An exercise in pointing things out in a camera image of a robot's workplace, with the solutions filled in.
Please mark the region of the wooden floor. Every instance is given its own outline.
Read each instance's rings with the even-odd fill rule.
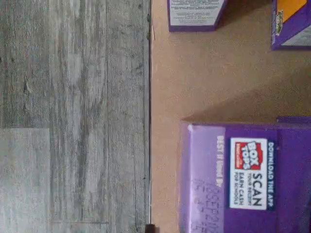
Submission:
[[[0,1],[0,232],[143,232],[149,7]]]

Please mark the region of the brown cardboard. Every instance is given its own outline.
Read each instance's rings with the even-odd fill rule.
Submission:
[[[180,120],[311,115],[311,53],[270,50],[269,0],[229,1],[211,33],[169,33],[166,0],[152,22],[152,222],[176,233]]]

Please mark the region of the wood grain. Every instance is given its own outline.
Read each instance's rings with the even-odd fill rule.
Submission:
[[[107,1],[109,232],[142,232],[149,189],[143,0]]]
[[[149,7],[0,1],[0,128],[49,129],[41,232],[139,233],[149,220]]]
[[[106,11],[50,0],[53,221],[108,220]]]
[[[0,148],[2,231],[49,232],[49,129],[1,129]]]
[[[49,126],[46,2],[0,3],[0,127]]]
[[[107,233],[107,224],[54,223],[52,233]]]

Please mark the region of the box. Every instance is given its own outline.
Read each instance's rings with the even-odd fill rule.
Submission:
[[[180,232],[309,233],[310,122],[184,123]]]
[[[227,0],[167,0],[170,32],[214,31]]]
[[[311,49],[311,0],[274,0],[271,47]]]

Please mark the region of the cereal box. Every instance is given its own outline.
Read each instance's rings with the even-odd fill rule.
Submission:
[[[271,47],[311,49],[311,1],[274,0]]]
[[[182,131],[180,232],[310,232],[310,118]]]
[[[227,0],[167,0],[170,32],[216,29]]]

